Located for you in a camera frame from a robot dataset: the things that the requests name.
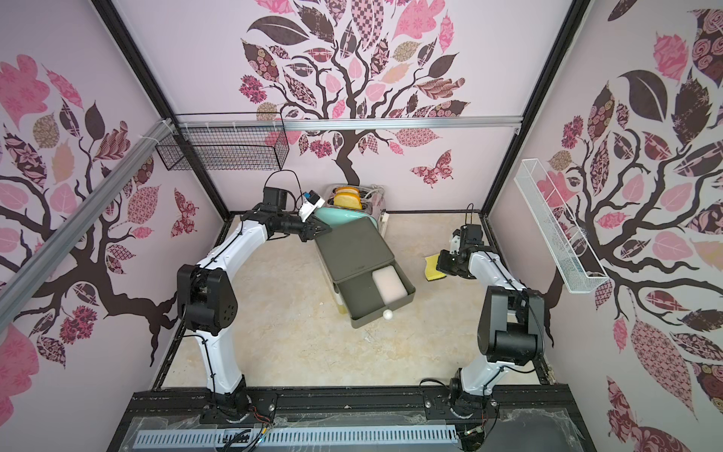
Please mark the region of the yellow green sponge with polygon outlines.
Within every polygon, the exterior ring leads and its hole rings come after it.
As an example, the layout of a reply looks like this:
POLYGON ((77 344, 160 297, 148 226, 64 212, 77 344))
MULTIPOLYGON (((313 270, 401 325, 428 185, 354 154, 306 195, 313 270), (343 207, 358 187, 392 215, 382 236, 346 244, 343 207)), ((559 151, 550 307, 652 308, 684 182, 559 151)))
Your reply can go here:
POLYGON ((425 266, 425 278, 428 282, 436 282, 440 281, 447 277, 445 273, 438 270, 438 263, 439 263, 440 254, 434 254, 431 256, 427 256, 425 258, 426 260, 426 266, 425 266))

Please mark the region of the pink sponge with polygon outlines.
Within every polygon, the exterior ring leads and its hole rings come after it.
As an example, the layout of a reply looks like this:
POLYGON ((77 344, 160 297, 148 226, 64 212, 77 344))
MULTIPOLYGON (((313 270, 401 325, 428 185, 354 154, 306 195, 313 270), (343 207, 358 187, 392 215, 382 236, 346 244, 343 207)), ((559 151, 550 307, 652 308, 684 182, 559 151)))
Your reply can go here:
POLYGON ((382 301, 387 305, 408 295, 408 291, 394 266, 387 266, 373 271, 372 279, 382 301))

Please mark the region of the grey top drawer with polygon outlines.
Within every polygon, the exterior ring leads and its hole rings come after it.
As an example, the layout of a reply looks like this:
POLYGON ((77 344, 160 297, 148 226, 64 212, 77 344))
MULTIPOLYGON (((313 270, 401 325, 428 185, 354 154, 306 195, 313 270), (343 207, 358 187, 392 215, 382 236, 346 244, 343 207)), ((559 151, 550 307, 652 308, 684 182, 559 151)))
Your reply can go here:
POLYGON ((382 301, 380 293, 378 293, 373 282, 372 272, 374 270, 341 282, 340 284, 335 284, 339 299, 348 311, 350 325, 353 329, 361 329, 361 327, 378 319, 390 319, 396 310, 413 301, 416 294, 416 287, 397 262, 393 262, 389 266, 395 267, 408 291, 406 297, 389 305, 382 301))

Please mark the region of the three-drawer storage cabinet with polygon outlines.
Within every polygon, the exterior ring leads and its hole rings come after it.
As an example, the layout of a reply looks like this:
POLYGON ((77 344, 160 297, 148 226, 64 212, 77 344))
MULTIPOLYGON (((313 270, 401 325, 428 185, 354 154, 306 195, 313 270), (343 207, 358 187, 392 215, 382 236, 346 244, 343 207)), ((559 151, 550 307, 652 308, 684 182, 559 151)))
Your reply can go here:
POLYGON ((329 234, 318 237, 314 243, 340 309, 346 310, 346 307, 339 299, 335 284, 397 261, 376 226, 368 218, 334 227, 329 234))

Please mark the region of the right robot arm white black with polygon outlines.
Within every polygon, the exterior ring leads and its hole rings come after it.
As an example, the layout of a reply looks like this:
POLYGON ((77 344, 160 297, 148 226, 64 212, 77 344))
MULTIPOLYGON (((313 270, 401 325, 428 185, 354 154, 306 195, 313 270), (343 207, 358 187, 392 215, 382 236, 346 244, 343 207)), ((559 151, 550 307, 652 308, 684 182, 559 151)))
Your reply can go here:
POLYGON ((486 288, 476 334, 478 356, 449 384, 451 411, 462 418, 485 410, 495 384, 510 372, 521 373, 544 352, 540 322, 544 300, 512 276, 483 238, 481 225, 464 224, 455 230, 450 248, 440 252, 436 265, 446 276, 475 280, 486 288))

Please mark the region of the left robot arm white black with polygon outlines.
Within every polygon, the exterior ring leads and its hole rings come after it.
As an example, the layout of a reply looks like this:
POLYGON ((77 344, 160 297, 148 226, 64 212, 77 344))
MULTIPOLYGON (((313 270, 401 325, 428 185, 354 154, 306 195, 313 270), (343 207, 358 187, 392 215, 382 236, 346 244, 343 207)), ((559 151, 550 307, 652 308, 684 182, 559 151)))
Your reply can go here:
POLYGON ((324 200, 314 190, 301 194, 301 206, 295 211, 285 209, 287 195, 281 188, 265 188, 263 201, 240 217, 235 231, 207 258, 177 271, 179 316, 203 353, 207 388, 218 414, 234 416, 250 410, 230 333, 239 309, 233 277, 274 237, 295 235, 307 242, 331 232, 331 226, 316 216, 324 200))

